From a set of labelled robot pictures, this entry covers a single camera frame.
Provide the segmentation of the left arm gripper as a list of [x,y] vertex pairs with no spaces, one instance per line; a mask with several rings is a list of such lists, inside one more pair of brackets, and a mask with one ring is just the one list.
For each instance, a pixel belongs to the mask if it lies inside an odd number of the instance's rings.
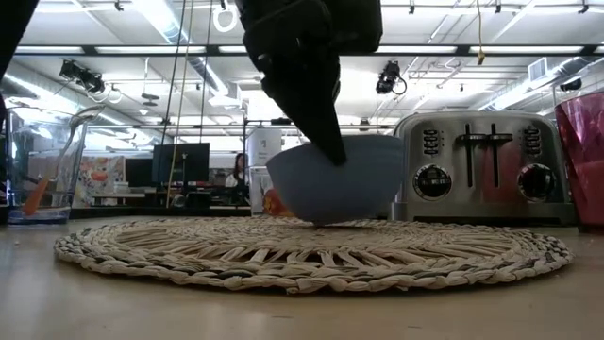
[[[243,45],[264,73],[265,93],[334,165],[344,164],[335,110],[340,87],[337,54],[378,49],[381,2],[237,0],[235,4],[244,29]],[[324,49],[326,53],[303,54]]]

